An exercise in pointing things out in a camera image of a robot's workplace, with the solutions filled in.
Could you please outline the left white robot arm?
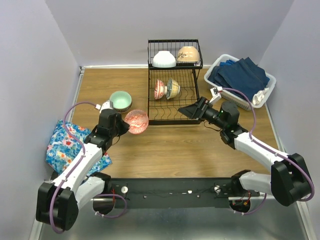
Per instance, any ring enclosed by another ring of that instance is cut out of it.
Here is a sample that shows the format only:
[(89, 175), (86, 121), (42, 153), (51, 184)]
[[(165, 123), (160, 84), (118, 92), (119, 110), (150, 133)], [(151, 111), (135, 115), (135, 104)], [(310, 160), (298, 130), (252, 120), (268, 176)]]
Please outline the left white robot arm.
[(57, 234), (68, 231), (76, 222), (79, 210), (94, 197), (123, 200), (112, 191), (111, 177), (104, 173), (88, 176), (89, 170), (112, 146), (113, 139), (129, 130), (121, 114), (114, 109), (100, 111), (98, 124), (85, 138), (82, 150), (72, 163), (51, 182), (38, 188), (36, 220), (51, 226)]

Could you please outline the blue zigzag red bowl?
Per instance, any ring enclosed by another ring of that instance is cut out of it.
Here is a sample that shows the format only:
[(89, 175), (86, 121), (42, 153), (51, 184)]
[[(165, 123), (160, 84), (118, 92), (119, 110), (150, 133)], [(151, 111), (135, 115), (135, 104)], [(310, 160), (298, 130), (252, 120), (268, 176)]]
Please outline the blue zigzag red bowl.
[(134, 109), (130, 111), (124, 118), (129, 124), (129, 132), (134, 135), (143, 133), (149, 126), (149, 118), (145, 111)]

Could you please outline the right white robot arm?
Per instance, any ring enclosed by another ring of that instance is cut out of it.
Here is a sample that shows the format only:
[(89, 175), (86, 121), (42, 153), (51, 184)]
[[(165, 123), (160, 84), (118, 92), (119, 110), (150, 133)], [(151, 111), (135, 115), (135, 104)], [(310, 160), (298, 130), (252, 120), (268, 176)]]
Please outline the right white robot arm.
[(189, 119), (208, 121), (220, 129), (221, 140), (231, 148), (243, 152), (262, 164), (270, 173), (260, 174), (244, 170), (232, 177), (230, 191), (241, 196), (247, 190), (272, 195), (281, 205), (290, 206), (313, 198), (315, 186), (304, 158), (270, 147), (252, 135), (239, 123), (240, 113), (235, 103), (225, 101), (219, 110), (201, 97), (195, 103), (178, 110)]

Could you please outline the yellow dotted teal bowl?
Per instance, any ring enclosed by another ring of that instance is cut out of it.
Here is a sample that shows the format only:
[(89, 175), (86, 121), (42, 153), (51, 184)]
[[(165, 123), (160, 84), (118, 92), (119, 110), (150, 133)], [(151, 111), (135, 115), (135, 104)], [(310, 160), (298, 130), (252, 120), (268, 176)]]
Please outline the yellow dotted teal bowl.
[(178, 82), (172, 78), (169, 79), (167, 83), (167, 92), (166, 92), (166, 99), (173, 99), (180, 93), (180, 85)]

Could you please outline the mint green bowl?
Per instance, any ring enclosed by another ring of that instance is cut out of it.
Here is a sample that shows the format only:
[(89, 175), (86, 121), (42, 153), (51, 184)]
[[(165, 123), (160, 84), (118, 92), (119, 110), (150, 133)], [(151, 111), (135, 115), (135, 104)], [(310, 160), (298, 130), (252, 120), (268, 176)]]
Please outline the mint green bowl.
[(112, 101), (113, 103), (115, 102), (132, 102), (132, 97), (131, 95), (126, 92), (126, 91), (116, 91), (111, 94), (109, 97), (109, 100)]

